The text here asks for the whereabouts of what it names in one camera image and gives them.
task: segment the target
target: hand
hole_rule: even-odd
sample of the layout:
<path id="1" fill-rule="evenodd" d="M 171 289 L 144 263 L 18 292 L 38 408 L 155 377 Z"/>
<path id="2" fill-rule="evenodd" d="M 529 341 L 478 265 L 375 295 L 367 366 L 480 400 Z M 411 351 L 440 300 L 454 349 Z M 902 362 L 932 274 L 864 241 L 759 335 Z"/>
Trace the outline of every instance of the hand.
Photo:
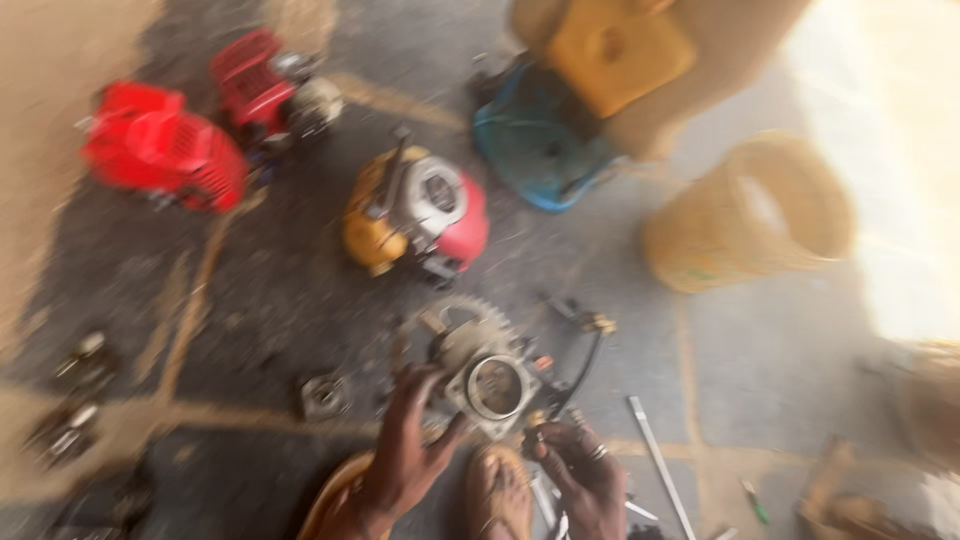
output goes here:
<path id="1" fill-rule="evenodd" d="M 596 433 L 548 422 L 527 437 L 526 448 L 533 449 L 534 458 L 560 489 L 570 539 L 626 538 L 627 476 L 612 455 L 589 458 L 600 444 Z"/>
<path id="2" fill-rule="evenodd" d="M 420 437 L 423 409 L 443 375 L 439 368 L 419 364 L 408 365 L 396 378 L 394 396 L 376 444 L 376 456 L 364 474 L 360 492 L 354 496 L 354 511 L 359 517 L 392 523 L 423 499 L 449 465 L 468 426 L 465 416 L 455 416 L 446 432 L 432 445 L 424 447 Z M 370 528 L 371 538 L 379 535 L 376 528 L 379 527 Z"/>

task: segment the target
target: concrete floor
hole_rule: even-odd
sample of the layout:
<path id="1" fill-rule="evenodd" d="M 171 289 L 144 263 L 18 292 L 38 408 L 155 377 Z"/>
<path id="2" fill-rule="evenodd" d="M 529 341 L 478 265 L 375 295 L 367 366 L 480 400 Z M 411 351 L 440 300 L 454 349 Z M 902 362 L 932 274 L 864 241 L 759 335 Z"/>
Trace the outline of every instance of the concrete floor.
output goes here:
<path id="1" fill-rule="evenodd" d="M 798 537 L 794 505 L 833 433 L 862 455 L 847 488 L 926 521 L 924 473 L 889 390 L 855 367 L 883 347 L 877 302 L 864 283 L 869 265 L 848 261 L 684 296 L 656 282 L 636 249 L 644 216 L 737 140 L 767 128 L 820 140 L 822 118 L 798 83 L 796 55 L 695 118 L 667 162 L 621 164 L 574 209 L 550 216 L 489 178 L 471 148 L 463 82 L 476 55 L 509 57 L 502 0 L 102 0 L 84 12 L 14 4 L 0 7 L 9 11 L 0 24 L 11 26 L 0 39 L 42 43 L 35 59 L 4 59 L 20 77 L 0 87 L 0 111 L 13 120 L 0 127 L 0 141 L 11 143 L 0 144 L 0 162 L 13 171 L 0 201 L 0 410 L 8 420 L 0 428 L 0 538 L 36 537 L 78 479 L 141 455 L 159 486 L 141 538 L 296 535 L 323 477 L 372 443 L 392 324 L 437 295 L 404 268 L 371 281 L 340 248 L 339 213 L 353 176 L 390 148 L 388 131 L 399 120 L 488 190 L 490 247 L 461 292 L 539 336 L 563 373 L 577 369 L 587 343 L 558 328 L 537 301 L 539 289 L 576 295 L 618 321 L 579 402 L 631 471 L 637 502 L 661 516 L 668 534 L 681 537 L 628 395 L 648 408 L 702 536 L 726 524 L 740 528 L 739 538 Z M 350 101 L 339 133 L 287 162 L 265 200 L 221 217 L 153 213 L 89 180 L 74 183 L 81 138 L 70 126 L 86 113 L 87 95 L 132 74 L 179 88 L 194 110 L 211 113 L 207 60 L 258 24 L 294 47 L 325 52 L 324 70 Z M 91 328 L 107 331 L 125 371 L 99 421 L 100 443 L 43 473 L 19 453 L 20 441 L 61 399 L 47 382 L 52 366 Z M 363 381 L 355 407 L 306 427 L 294 412 L 294 383 L 329 368 Z M 468 453 L 464 447 L 395 538 L 464 536 L 456 516 Z M 757 487 L 770 527 L 752 515 L 740 479 Z M 448 519 L 427 519 L 438 514 Z"/>

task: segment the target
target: foot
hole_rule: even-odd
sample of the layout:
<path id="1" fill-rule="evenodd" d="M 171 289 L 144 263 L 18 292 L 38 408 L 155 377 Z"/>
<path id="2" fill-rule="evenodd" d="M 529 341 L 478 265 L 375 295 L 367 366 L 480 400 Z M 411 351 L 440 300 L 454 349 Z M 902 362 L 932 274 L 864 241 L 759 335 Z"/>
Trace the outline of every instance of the foot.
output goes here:
<path id="1" fill-rule="evenodd" d="M 484 505 L 483 508 L 472 507 L 469 510 L 493 510 L 492 515 L 486 518 L 489 522 L 480 532 L 478 540 L 529 538 L 530 525 L 533 522 L 533 501 L 526 471 L 517 469 L 522 467 L 518 461 L 505 459 L 497 454 L 484 456 L 482 467 L 482 480 L 478 487 L 490 497 L 499 498 L 499 504 Z"/>

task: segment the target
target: red engine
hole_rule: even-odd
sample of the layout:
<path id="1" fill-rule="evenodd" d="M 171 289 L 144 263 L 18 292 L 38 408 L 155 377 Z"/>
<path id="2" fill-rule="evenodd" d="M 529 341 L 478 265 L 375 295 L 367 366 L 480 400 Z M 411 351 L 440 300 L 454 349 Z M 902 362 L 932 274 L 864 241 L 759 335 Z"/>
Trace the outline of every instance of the red engine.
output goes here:
<path id="1" fill-rule="evenodd" d="M 261 127 L 264 133 L 258 137 L 286 132 L 280 105 L 297 92 L 270 66 L 279 50 L 274 34 L 261 28 L 237 39 L 210 61 L 230 123 L 241 131 Z"/>
<path id="2" fill-rule="evenodd" d="M 222 212 L 243 197 L 247 164 L 233 141 L 183 109 L 183 94 L 120 81 L 103 92 L 81 155 L 104 184 L 155 191 Z"/>

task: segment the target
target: bare foot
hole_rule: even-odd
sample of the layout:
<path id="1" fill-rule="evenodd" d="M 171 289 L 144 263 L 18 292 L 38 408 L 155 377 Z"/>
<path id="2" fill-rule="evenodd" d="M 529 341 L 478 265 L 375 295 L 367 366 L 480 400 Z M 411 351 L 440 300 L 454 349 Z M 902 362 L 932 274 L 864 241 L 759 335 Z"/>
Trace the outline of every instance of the bare foot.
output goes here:
<path id="1" fill-rule="evenodd" d="M 504 515 L 487 525 L 478 540 L 518 540 L 514 538 L 507 523 L 526 524 L 533 522 L 530 486 L 517 478 L 510 463 L 501 461 L 495 455 L 484 460 L 483 489 L 490 493 L 494 490 L 503 494 L 502 511 Z"/>

